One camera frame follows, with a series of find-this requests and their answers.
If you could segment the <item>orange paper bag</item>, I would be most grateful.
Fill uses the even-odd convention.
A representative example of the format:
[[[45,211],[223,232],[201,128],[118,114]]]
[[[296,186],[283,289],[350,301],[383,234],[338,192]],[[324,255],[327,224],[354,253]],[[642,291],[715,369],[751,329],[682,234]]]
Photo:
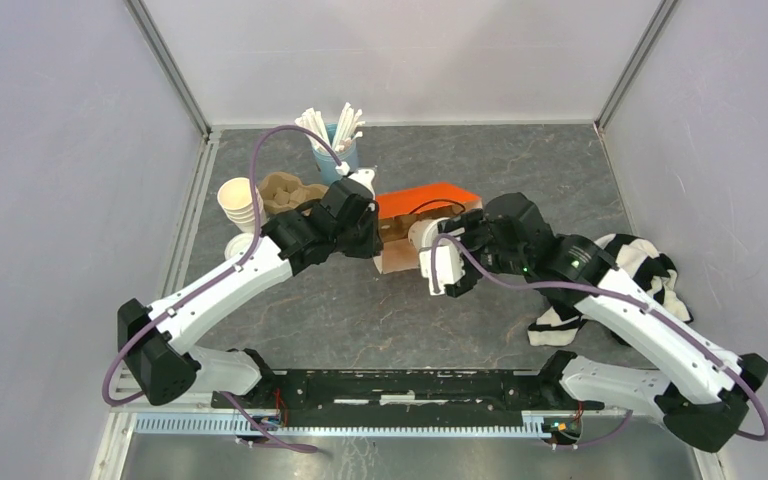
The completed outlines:
[[[479,195],[446,182],[377,194],[376,200],[379,219],[410,214],[417,214],[419,220],[449,218],[483,206]],[[373,262],[381,274],[419,268],[417,252],[408,239],[383,244],[381,254]]]

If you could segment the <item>white paper coffee cup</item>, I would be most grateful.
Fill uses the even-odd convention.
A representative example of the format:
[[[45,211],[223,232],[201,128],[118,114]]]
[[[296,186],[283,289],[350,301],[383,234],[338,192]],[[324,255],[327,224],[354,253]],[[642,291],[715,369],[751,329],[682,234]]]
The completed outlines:
[[[418,220],[410,226],[408,241],[417,252],[419,264],[430,259],[435,239],[439,235],[439,225],[446,220],[448,217],[424,219]]]

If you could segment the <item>brown cardboard cup carrier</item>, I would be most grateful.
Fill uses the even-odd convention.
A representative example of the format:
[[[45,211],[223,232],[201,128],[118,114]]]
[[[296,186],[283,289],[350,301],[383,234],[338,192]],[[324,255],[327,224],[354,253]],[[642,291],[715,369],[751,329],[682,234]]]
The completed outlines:
[[[417,214],[381,217],[378,232],[383,244],[389,244],[409,238],[411,227],[419,220]]]

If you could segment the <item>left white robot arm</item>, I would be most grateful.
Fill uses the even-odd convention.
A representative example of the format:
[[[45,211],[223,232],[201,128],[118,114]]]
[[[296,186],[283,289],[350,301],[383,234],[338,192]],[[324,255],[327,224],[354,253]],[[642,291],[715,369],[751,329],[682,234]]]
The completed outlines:
[[[371,259],[382,249],[375,172],[362,168],[333,183],[307,212],[274,216],[244,252],[176,293],[117,311],[117,360],[153,406],[188,391],[227,391],[250,407],[266,405],[273,379],[253,354],[198,346],[216,324],[257,295],[339,253]]]

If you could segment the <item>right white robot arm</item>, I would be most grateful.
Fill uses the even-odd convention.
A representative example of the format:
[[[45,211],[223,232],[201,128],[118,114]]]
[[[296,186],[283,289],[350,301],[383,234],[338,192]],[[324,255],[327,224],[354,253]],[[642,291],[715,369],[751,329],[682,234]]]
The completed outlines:
[[[652,371],[608,365],[560,351],[542,368],[540,400],[551,408],[599,402],[660,422],[684,443],[720,451],[742,434],[755,411],[768,440],[768,414],[758,389],[768,362],[711,342],[658,304],[614,258],[580,235],[555,234],[538,207],[509,193],[442,221],[423,270],[435,295],[457,297],[480,278],[538,290],[607,327],[653,365]]]

